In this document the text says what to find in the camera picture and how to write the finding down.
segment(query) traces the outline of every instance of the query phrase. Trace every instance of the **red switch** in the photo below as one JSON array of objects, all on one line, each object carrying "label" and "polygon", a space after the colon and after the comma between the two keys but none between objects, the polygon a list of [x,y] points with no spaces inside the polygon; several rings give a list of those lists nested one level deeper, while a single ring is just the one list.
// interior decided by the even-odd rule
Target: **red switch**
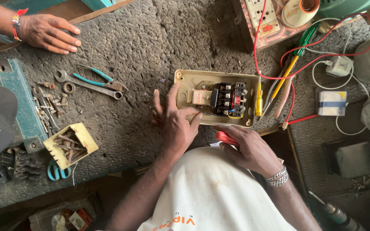
[{"label": "red switch", "polygon": [[273,30],[273,25],[267,25],[267,26],[264,26],[262,28],[263,32],[268,32],[268,31],[271,31],[271,30]]}]

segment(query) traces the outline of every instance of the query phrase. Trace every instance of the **power adapter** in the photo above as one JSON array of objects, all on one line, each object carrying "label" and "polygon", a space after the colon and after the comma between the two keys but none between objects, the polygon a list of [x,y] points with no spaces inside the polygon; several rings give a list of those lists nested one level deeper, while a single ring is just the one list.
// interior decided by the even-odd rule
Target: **power adapter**
[{"label": "power adapter", "polygon": [[347,76],[351,72],[353,62],[352,59],[343,56],[333,56],[331,60],[325,62],[327,65],[326,73],[334,77]]}]

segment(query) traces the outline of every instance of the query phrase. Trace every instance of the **workbench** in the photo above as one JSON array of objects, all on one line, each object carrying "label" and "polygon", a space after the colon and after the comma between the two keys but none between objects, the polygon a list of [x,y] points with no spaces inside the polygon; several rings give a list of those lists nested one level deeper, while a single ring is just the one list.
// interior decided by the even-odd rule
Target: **workbench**
[{"label": "workbench", "polygon": [[[55,95],[62,93],[60,84],[54,81],[57,70],[77,72],[88,79],[99,80],[92,72],[77,69],[76,63],[95,67],[128,87],[124,97],[115,100],[77,86],[76,92],[68,97],[68,106],[63,107],[65,114],[56,119],[59,127],[83,123],[100,148],[77,165],[75,183],[81,183],[154,160],[162,139],[159,129],[149,120],[152,94],[154,89],[159,89],[162,96],[166,95],[177,69],[256,73],[253,55],[245,52],[240,29],[234,24],[235,17],[231,2],[225,0],[142,0],[77,24],[81,34],[76,37],[82,45],[76,53],[58,55],[24,44],[1,52],[0,60],[20,60],[30,87],[37,81],[51,81],[57,85],[50,91]],[[351,26],[354,34],[348,53],[355,51],[370,35],[370,26],[362,19]],[[313,49],[339,53],[347,33],[346,28],[339,28]],[[298,35],[259,51],[258,63],[262,74],[277,76],[281,71],[280,57],[294,48],[300,38]],[[318,34],[315,41],[320,38],[321,34]],[[316,54],[306,52],[296,66],[301,67],[315,57]],[[315,71],[321,84],[345,81],[344,78],[324,78],[324,69],[321,65]],[[310,70],[311,66],[293,80],[296,95],[290,120],[316,112],[316,85]],[[266,93],[272,82],[262,81],[262,89]],[[370,91],[370,83],[365,86]],[[358,101],[365,97],[356,81],[350,81],[346,90],[348,100]],[[260,130],[282,123],[290,106],[291,96],[278,119],[273,118],[272,108],[260,122],[254,123],[252,129]],[[306,190],[321,197],[349,192],[352,180],[326,173],[321,147],[322,143],[345,136],[337,131],[335,117],[316,117],[290,125],[289,129]],[[214,143],[214,135],[215,130],[211,126],[201,125],[190,148]],[[13,180],[0,186],[0,207],[72,184],[72,177],[54,182],[45,174],[37,181]]]}]

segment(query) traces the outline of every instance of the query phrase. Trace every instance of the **silver bracelet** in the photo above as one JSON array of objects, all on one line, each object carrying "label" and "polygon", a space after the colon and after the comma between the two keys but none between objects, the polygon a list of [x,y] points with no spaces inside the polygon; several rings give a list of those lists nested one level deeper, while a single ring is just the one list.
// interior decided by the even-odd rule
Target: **silver bracelet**
[{"label": "silver bracelet", "polygon": [[275,174],[275,176],[271,177],[271,178],[268,178],[268,179],[265,179],[266,181],[270,182],[270,181],[273,181],[275,180],[278,176],[282,175],[282,174],[285,174],[286,172],[286,167],[284,165],[284,169],[282,169],[279,173]]},{"label": "silver bracelet", "polygon": [[288,172],[285,171],[284,175],[281,178],[279,178],[277,181],[268,181],[268,184],[272,187],[279,187],[283,185],[286,181],[288,181],[288,179],[289,179]]}]

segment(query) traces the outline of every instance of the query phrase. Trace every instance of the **white shirt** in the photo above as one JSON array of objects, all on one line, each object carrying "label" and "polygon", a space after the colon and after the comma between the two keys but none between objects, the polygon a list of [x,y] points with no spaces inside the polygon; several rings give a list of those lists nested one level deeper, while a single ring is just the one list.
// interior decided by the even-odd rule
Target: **white shirt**
[{"label": "white shirt", "polygon": [[151,218],[138,231],[295,231],[249,170],[220,147],[196,148],[174,165]]}]

